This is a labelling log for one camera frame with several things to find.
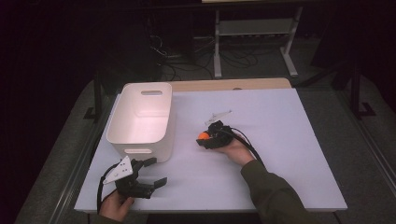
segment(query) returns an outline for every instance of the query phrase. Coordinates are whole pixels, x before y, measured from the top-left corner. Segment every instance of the person's right hand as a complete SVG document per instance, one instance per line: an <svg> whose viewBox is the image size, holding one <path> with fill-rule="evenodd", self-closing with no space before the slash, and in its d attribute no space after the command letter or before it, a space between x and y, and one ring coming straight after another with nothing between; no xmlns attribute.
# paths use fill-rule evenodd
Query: person's right hand
<svg viewBox="0 0 396 224"><path fill-rule="evenodd" d="M248 148L235 138L229 145L225 147L214 148L213 150L226 154L231 161L241 166L244 166L248 162L255 160Z"/></svg>
<svg viewBox="0 0 396 224"><path fill-rule="evenodd" d="M99 215L122 222L129 211L129 207L134 203L134 198L130 197L124 202L121 201L123 201L122 196L114 190L103 201Z"/></svg>

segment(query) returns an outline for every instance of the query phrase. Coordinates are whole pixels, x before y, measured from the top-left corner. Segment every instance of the forearm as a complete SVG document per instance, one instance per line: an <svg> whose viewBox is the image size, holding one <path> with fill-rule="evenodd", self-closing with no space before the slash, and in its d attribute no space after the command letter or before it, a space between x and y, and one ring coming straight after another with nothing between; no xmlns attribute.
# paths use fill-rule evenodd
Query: forearm
<svg viewBox="0 0 396 224"><path fill-rule="evenodd" d="M263 222L318 223L305 209L299 196L283 178L268 173L258 161L251 161L241 170L247 181L250 197Z"/></svg>

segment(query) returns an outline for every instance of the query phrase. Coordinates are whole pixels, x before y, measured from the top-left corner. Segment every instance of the white tabletop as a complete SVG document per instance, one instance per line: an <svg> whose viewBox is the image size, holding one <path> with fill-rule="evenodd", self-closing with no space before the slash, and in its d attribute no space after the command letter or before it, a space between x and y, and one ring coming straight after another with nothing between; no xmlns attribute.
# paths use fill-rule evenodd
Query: white tabletop
<svg viewBox="0 0 396 224"><path fill-rule="evenodd" d="M151 199L136 199L132 210L142 212L244 212L254 210L240 167L226 156L199 147L196 137L205 131L213 113L232 110L221 119L242 131L262 157L269 172L284 177L297 191L306 209L347 209L318 140L295 89L241 91L182 91L173 93L177 110L172 157L142 168L141 183L168 177ZM105 170L121 156L106 140L106 129L75 209L96 211L96 193ZM115 188L105 185L103 196Z"/></svg>

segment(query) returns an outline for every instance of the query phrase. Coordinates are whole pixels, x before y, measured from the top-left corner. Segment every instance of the white storage bin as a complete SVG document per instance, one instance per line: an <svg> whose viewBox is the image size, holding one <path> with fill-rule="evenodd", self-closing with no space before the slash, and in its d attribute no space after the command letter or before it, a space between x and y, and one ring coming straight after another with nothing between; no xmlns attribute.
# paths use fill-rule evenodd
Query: white storage bin
<svg viewBox="0 0 396 224"><path fill-rule="evenodd" d="M163 162L172 154L175 128L172 86L164 82L131 83L122 90L106 137L122 157L156 157L157 162Z"/></svg>

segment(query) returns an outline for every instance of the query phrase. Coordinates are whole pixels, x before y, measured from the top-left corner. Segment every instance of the wire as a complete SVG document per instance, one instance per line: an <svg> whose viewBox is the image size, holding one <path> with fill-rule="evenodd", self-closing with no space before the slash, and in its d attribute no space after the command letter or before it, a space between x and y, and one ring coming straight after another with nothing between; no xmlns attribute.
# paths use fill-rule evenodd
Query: wire
<svg viewBox="0 0 396 224"><path fill-rule="evenodd" d="M105 181L106 176L108 174L108 172L110 172L112 169L114 169L115 167L117 167L117 165L119 165L118 163L110 166L105 173L103 174L103 176L100 178L100 182L99 182L99 186L98 186L98 192L96 195L96 208L97 208L97 214L99 214L100 208L102 207L102 191L103 191L103 181Z"/></svg>
<svg viewBox="0 0 396 224"><path fill-rule="evenodd" d="M250 144L250 142L245 141L245 139L241 138L240 136L238 136L236 133L229 133L223 130L218 130L219 132L222 133L227 133L230 136L232 136L233 138L235 138L236 140L238 140L239 142L241 142L245 147L247 147L247 149L250 150L251 153L253 153L254 157L256 158L257 161L259 161L262 165L264 165L264 162L262 162L262 158L260 157L259 153L256 151L256 149L253 147L253 145Z"/></svg>
<svg viewBox="0 0 396 224"><path fill-rule="evenodd" d="M342 223L343 223L343 222L341 221L340 217L339 217L335 212L332 212L332 214L334 215L335 219L337 220L337 222L338 222L339 224L342 224Z"/></svg>

